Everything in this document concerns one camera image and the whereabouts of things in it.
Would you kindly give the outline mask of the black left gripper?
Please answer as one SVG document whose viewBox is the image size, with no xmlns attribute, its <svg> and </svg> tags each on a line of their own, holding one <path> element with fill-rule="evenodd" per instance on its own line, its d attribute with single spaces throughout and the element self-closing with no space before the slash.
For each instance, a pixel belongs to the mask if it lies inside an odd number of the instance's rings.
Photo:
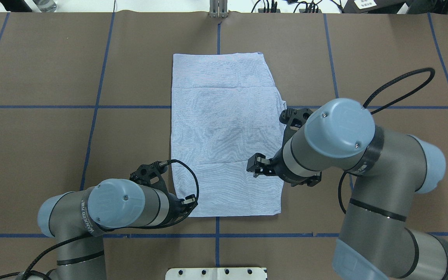
<svg viewBox="0 0 448 280">
<path fill-rule="evenodd" d="M 166 218 L 166 226 L 173 226 L 188 217 L 198 206 L 198 195 L 192 194 L 184 199 L 179 199 L 176 195 L 168 193 L 169 211 Z"/>
</svg>

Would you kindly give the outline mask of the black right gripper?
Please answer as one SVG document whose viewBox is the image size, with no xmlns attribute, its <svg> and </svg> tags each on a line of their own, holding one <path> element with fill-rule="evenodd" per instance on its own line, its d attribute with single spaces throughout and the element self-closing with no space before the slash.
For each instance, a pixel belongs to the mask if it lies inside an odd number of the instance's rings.
<svg viewBox="0 0 448 280">
<path fill-rule="evenodd" d="M 322 172 L 317 172 L 312 176 L 303 177 L 293 173 L 284 162 L 283 150 L 276 152 L 270 160 L 263 154 L 254 154 L 247 161 L 247 172 L 253 173 L 254 178 L 263 175 L 265 177 L 280 177 L 283 181 L 290 183 L 291 187 L 309 186 L 313 187 L 322 180 Z"/>
</svg>

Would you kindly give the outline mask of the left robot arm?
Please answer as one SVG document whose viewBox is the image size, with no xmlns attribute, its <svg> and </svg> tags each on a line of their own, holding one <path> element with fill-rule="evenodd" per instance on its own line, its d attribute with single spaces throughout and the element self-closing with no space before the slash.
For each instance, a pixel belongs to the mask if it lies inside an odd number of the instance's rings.
<svg viewBox="0 0 448 280">
<path fill-rule="evenodd" d="M 105 280 L 103 235 L 119 229 L 161 229 L 187 218 L 198 205 L 199 193 L 178 198 L 166 187 L 140 185 L 111 178 L 82 191 L 66 192 L 43 202 L 37 224 L 57 244 L 40 254 L 16 278 L 37 276 L 33 267 L 57 251 L 52 280 Z"/>
</svg>

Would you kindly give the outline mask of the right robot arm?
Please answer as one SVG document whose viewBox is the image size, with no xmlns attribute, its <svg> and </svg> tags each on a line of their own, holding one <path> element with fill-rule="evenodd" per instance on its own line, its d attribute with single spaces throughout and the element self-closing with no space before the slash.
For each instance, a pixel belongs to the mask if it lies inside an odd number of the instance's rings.
<svg viewBox="0 0 448 280">
<path fill-rule="evenodd" d="M 336 239 L 332 267 L 344 280 L 448 280 L 448 241 L 406 226 L 415 194 L 434 190 L 446 172 L 442 151 L 414 135 L 377 126 L 359 102 L 336 98 L 318 110 L 284 110 L 285 132 L 272 158 L 254 154 L 247 171 L 313 186 L 338 167 L 356 176 Z"/>
</svg>

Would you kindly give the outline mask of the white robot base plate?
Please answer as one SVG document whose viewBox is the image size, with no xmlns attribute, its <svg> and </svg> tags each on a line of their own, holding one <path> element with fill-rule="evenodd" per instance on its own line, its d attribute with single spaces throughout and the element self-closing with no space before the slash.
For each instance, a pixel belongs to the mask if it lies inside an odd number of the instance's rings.
<svg viewBox="0 0 448 280">
<path fill-rule="evenodd" d="M 166 280 L 267 280 L 266 268 L 173 268 L 165 275 Z"/>
</svg>

